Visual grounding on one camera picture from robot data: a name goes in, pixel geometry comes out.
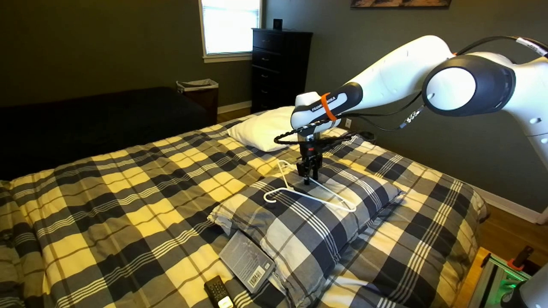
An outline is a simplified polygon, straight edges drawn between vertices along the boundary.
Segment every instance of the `bedroom wall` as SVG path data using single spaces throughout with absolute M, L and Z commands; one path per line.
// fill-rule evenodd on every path
M 204 77 L 249 101 L 250 63 L 206 65 L 199 27 L 195 0 L 0 1 L 0 106 Z
M 523 34 L 548 41 L 545 0 L 452 0 L 445 10 L 351 8 L 351 0 L 271 0 L 266 24 L 312 31 L 308 89 L 336 89 L 382 55 L 421 34 L 439 34 L 451 48 L 490 34 Z M 488 49 L 516 60 L 533 55 L 505 43 Z M 476 118 L 420 116 L 403 132 L 377 132 L 377 144 L 463 178 L 536 212 L 548 205 L 548 169 L 507 114 Z

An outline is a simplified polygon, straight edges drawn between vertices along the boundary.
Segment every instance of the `plaid bedspread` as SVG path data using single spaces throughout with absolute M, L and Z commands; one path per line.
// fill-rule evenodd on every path
M 261 306 L 261 296 L 245 292 L 219 260 L 228 236 L 207 215 L 273 174 L 278 159 L 295 161 L 298 150 L 261 154 L 228 137 L 230 125 L 235 121 L 4 185 L 0 250 L 12 258 L 0 262 L 12 267 L 10 275 L 2 272 L 0 304 L 43 296 L 55 306 L 211 306 L 204 282 L 221 275 L 237 306 Z M 478 250 L 483 200 L 469 185 L 360 137 L 326 159 L 386 178 L 404 198 L 344 251 L 317 304 L 449 306 Z

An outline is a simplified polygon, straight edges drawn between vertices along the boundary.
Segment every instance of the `picture frame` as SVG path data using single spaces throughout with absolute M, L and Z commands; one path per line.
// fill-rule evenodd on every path
M 353 8 L 447 8 L 452 0 L 351 0 Z

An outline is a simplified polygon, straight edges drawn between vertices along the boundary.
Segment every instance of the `pillowcase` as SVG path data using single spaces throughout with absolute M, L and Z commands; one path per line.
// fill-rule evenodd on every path
M 288 145 L 276 144 L 274 137 L 291 130 L 291 113 L 293 106 L 264 111 L 228 128 L 228 135 L 262 152 L 281 150 Z
M 281 178 L 264 178 L 209 214 L 209 221 L 226 234 L 240 229 L 274 260 L 274 279 L 284 286 L 293 306 L 308 306 L 322 296 L 343 250 L 379 212 L 389 212 L 392 207 L 386 205 L 399 195 L 394 185 L 327 159 L 320 171 L 329 178 L 322 183 L 344 197 L 353 210 L 284 190 L 273 193 L 276 203 L 267 203 L 264 193 L 284 183 Z

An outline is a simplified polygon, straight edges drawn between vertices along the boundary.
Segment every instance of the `wooden floor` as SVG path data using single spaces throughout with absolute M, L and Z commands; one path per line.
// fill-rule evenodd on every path
M 480 244 L 507 260 L 529 244 L 535 248 L 529 260 L 548 263 L 548 226 L 531 224 L 497 207 L 490 207 L 490 217 L 480 226 Z

